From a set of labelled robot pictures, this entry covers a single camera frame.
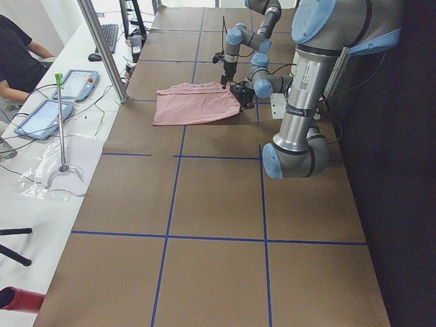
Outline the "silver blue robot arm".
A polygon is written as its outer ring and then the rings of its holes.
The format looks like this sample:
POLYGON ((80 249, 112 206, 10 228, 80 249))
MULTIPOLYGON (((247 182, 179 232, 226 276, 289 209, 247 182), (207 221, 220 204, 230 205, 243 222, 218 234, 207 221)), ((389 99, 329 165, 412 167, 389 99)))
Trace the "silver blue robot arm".
POLYGON ((328 144, 314 114, 334 65, 344 48, 351 56, 386 51, 399 42, 402 1, 301 1, 292 21, 298 55, 296 73, 273 76, 266 68, 270 36, 281 17, 278 1, 246 1, 264 16, 257 33, 243 24, 230 29, 224 51, 225 75, 232 78, 240 45, 256 51, 247 84, 259 98, 287 95, 280 130, 263 148, 264 169, 271 178, 303 178, 322 172, 329 161, 328 144))
POLYGON ((270 37, 273 29, 281 17, 281 4, 276 0, 246 0, 245 7, 263 15, 264 18, 257 32, 249 30, 243 23, 238 23, 226 33, 222 51, 216 52, 213 57, 213 63, 218 61, 223 63, 224 74, 221 76, 223 88, 234 79, 240 46, 244 45, 253 51, 266 54, 272 44, 270 37))

